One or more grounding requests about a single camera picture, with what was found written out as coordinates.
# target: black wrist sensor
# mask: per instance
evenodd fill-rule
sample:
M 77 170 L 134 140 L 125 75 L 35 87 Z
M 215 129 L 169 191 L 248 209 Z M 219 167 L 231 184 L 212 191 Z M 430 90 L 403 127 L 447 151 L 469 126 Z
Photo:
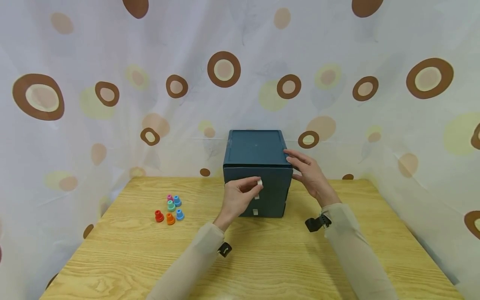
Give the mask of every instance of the black wrist sensor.
M 310 218 L 305 221 L 305 225 L 308 228 L 308 231 L 310 232 L 315 232 L 318 231 L 322 226 L 325 225 L 325 228 L 328 228 L 332 224 L 332 221 L 325 216 L 324 214 L 321 214 L 318 218 Z

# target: wood grain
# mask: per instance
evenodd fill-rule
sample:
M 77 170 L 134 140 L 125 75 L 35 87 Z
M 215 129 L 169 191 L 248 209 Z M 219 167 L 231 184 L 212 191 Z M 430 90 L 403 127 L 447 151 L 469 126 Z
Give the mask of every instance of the wood grain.
M 350 205 L 402 300 L 462 299 L 445 275 L 366 180 L 333 180 Z M 183 221 L 156 223 L 167 194 L 182 199 Z M 219 178 L 132 179 L 60 271 L 42 300 L 144 299 L 155 281 L 221 207 Z M 355 299 L 322 230 L 304 221 L 320 207 L 298 182 L 285 216 L 238 218 L 228 229 L 233 247 L 219 257 L 192 299 Z

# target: right hand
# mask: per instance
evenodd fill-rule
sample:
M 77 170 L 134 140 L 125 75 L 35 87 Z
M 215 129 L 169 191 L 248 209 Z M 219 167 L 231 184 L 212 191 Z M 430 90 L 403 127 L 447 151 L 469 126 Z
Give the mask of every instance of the right hand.
M 308 193 L 317 199 L 321 207 L 342 203 L 315 159 L 297 150 L 285 149 L 283 152 L 289 155 L 287 161 L 301 173 L 293 174 L 292 178 L 303 183 Z

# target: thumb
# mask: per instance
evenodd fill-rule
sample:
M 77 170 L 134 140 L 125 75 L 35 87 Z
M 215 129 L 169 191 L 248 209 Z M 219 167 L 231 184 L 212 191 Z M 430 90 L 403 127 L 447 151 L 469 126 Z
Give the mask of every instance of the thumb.
M 250 199 L 253 199 L 264 188 L 263 185 L 255 185 L 251 190 L 245 193 Z

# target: backdrop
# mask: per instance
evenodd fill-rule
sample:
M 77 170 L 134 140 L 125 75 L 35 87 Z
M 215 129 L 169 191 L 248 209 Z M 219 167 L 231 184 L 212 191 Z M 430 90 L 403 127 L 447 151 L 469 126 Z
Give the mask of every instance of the backdrop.
M 480 298 L 479 27 L 475 0 L 4 3 L 2 298 L 37 299 L 131 177 L 221 176 L 230 129 L 371 180 Z

